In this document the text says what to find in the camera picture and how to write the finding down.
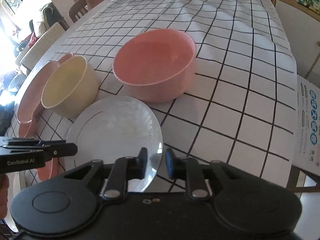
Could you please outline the person's left hand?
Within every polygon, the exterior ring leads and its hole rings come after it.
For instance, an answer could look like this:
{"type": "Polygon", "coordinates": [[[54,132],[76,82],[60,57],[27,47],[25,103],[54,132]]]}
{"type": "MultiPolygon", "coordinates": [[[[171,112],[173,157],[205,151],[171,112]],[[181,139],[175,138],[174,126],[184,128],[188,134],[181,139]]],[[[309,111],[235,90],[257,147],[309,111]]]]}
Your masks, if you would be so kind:
{"type": "Polygon", "coordinates": [[[8,189],[9,178],[6,174],[1,179],[1,193],[0,193],[0,219],[4,219],[8,212],[8,189]]]}

